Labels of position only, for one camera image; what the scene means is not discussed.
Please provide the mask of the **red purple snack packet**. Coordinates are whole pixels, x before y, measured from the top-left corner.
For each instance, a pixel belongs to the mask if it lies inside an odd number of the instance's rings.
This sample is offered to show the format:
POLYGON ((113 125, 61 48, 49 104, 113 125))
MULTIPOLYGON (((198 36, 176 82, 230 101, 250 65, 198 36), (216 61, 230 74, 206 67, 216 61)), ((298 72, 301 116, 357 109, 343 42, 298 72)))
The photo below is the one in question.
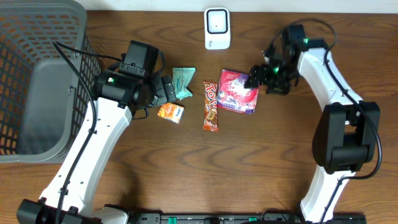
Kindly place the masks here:
POLYGON ((258 88, 245 88, 249 75, 222 70, 218 87, 218 108, 237 113, 253 114, 259 95, 258 88))

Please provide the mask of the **orange small box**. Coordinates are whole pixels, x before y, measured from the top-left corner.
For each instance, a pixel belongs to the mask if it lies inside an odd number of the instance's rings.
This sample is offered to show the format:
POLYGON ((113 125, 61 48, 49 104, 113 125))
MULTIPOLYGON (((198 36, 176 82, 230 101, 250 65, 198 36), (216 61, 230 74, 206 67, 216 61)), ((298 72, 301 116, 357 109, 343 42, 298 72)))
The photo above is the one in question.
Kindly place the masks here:
POLYGON ((173 103, 166 103, 158 110, 158 117, 179 124, 185 108, 173 103))

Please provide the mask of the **teal packet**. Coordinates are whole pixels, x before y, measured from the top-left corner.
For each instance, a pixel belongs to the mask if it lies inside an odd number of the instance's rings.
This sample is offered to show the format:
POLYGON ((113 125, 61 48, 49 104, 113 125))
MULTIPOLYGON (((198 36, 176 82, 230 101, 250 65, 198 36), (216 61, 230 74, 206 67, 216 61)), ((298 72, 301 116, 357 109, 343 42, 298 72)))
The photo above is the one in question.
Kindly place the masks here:
POLYGON ((172 84, 177 99, 183 100, 193 96, 193 93, 188 89, 188 85, 196 72, 196 68, 173 68, 172 72, 172 84))

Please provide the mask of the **red Top chocolate bar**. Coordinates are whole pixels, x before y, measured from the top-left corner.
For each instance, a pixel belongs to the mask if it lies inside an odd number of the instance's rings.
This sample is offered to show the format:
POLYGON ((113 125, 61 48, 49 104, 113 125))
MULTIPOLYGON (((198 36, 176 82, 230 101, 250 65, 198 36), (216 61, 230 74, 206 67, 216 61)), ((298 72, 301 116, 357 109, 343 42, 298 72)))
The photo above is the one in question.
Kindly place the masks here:
POLYGON ((216 82, 207 80, 205 80, 203 84, 205 87, 205 119, 203 129, 207 131, 218 132, 218 84, 216 82))

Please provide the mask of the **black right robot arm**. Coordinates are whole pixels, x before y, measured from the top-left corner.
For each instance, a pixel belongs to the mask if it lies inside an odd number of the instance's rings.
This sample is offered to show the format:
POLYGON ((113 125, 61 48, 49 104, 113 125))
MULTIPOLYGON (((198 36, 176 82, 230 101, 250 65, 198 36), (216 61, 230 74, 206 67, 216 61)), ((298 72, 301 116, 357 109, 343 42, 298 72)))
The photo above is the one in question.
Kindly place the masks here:
POLYGON ((292 80, 304 78, 309 84, 322 109, 312 140, 317 168, 295 219, 333 223, 334 207, 346 184, 370 179, 381 166, 380 108, 347 84, 323 39, 285 40, 282 52, 277 55, 270 44, 263 51, 265 62, 252 67, 245 86, 265 85, 271 93, 286 95, 292 80))

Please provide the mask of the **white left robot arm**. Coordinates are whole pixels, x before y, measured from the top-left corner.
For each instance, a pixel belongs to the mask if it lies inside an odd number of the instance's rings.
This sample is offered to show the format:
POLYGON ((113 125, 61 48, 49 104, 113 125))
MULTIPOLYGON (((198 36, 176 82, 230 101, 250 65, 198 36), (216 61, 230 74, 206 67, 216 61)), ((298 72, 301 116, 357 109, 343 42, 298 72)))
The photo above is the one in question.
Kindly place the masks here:
POLYGON ((19 223, 127 223, 128 211, 114 205, 94 209, 108 159, 137 110, 176 100, 170 76, 105 70, 93 85, 94 101, 68 156, 38 201, 24 199, 19 223))

